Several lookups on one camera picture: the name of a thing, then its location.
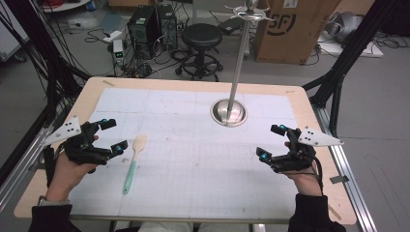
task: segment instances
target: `computer tower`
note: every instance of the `computer tower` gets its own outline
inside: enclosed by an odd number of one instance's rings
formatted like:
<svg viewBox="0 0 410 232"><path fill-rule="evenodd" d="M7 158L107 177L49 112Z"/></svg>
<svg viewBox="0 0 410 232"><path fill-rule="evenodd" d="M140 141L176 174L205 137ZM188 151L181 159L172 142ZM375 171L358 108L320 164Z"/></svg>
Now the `computer tower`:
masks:
<svg viewBox="0 0 410 232"><path fill-rule="evenodd" d="M162 45L164 50L178 48L177 17L171 5L157 6L158 18L161 27Z"/></svg>
<svg viewBox="0 0 410 232"><path fill-rule="evenodd" d="M135 58L151 60L154 58L154 48L149 43L137 43L134 53Z"/></svg>
<svg viewBox="0 0 410 232"><path fill-rule="evenodd" d="M155 6L138 6L127 23L132 44L152 46L160 37L160 28Z"/></svg>

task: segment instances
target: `green paintbrush handle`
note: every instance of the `green paintbrush handle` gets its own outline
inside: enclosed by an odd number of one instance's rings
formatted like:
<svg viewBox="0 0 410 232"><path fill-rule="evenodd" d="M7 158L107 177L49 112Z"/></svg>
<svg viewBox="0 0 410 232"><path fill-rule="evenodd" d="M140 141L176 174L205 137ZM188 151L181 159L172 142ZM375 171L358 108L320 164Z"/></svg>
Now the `green paintbrush handle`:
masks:
<svg viewBox="0 0 410 232"><path fill-rule="evenodd" d="M133 160L130 166L129 174L127 175L126 183L124 184L124 194L127 194L130 191L135 165L136 161Z"/></svg>

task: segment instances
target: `black stool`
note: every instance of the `black stool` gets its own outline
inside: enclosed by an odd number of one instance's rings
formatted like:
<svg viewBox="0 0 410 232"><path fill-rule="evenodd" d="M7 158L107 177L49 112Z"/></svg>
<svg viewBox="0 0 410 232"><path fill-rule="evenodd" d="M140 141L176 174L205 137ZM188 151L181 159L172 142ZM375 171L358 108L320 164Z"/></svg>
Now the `black stool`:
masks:
<svg viewBox="0 0 410 232"><path fill-rule="evenodd" d="M222 71L223 66L214 56L205 54L205 51L215 49L215 47L222 41L222 33L218 27L205 24L196 23L187 27L182 34L183 42L198 51L184 59L178 69L175 70L177 74L181 74L182 70L191 75L190 80L195 80L195 77L202 79L204 76L213 75L215 81L220 81L216 75L217 71ZM189 62L190 58L194 57L193 62Z"/></svg>

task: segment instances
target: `person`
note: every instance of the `person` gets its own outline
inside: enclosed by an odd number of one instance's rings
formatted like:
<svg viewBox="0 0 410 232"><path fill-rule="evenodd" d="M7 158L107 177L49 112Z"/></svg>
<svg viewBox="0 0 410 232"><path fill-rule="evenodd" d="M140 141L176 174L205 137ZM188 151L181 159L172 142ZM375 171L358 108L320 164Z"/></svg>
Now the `person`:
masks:
<svg viewBox="0 0 410 232"><path fill-rule="evenodd" d="M62 152L56 162L54 177L40 206L32 208L29 232L80 232L70 221L73 205L69 194L83 177L96 168L95 164L78 165ZM295 214L289 220L288 232L344 232L345 228L329 218L328 198L322 195L311 168L283 173L293 180L298 190ZM240 224L201 224L200 231L244 231ZM144 222L140 232L192 231L192 223Z"/></svg>

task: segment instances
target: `sleeve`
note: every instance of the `sleeve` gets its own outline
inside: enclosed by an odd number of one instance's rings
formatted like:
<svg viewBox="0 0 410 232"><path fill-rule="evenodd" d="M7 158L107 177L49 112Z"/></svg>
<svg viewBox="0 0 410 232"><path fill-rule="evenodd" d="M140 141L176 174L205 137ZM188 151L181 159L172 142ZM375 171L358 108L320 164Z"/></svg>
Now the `sleeve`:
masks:
<svg viewBox="0 0 410 232"><path fill-rule="evenodd" d="M329 218L328 197L296 195L295 214L289 220L289 232L345 232L346 229Z"/></svg>
<svg viewBox="0 0 410 232"><path fill-rule="evenodd" d="M33 207L29 232L80 232L70 222L73 205Z"/></svg>

